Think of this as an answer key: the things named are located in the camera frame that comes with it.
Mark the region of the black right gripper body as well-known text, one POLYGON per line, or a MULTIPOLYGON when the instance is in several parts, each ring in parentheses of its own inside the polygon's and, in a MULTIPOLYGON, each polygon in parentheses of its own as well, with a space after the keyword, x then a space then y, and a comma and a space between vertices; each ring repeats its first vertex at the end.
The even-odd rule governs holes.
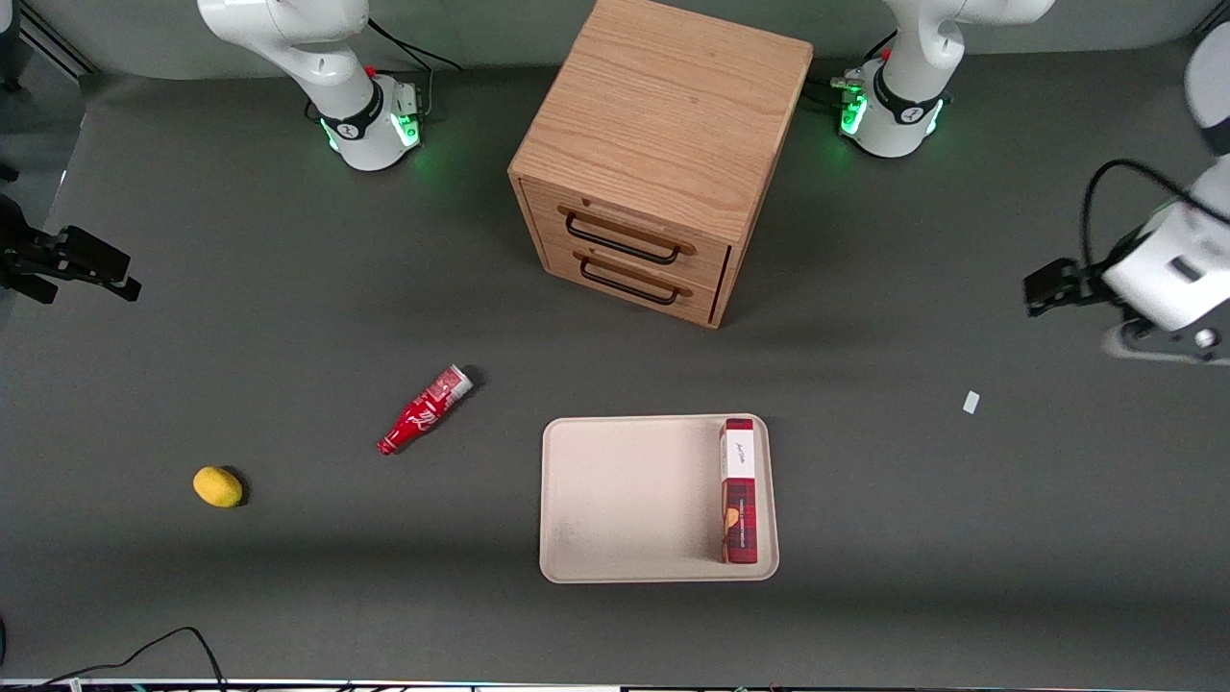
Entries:
POLYGON ((25 218, 25 213, 16 202, 9 197, 1 197, 1 277, 2 280, 12 280, 16 277, 14 264, 20 261, 31 261, 36 265, 44 267, 41 275, 59 278, 58 258, 59 241, 62 234, 46 234, 37 227, 32 227, 25 218))

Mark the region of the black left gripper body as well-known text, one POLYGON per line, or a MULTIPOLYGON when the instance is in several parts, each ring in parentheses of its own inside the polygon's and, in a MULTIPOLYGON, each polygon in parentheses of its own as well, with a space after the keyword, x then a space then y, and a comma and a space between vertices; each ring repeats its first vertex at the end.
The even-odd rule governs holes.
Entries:
POLYGON ((1082 262, 1081 304, 1121 304, 1119 294, 1105 279, 1107 270, 1119 263, 1116 254, 1107 254, 1106 259, 1093 261, 1093 254, 1082 253, 1082 262))

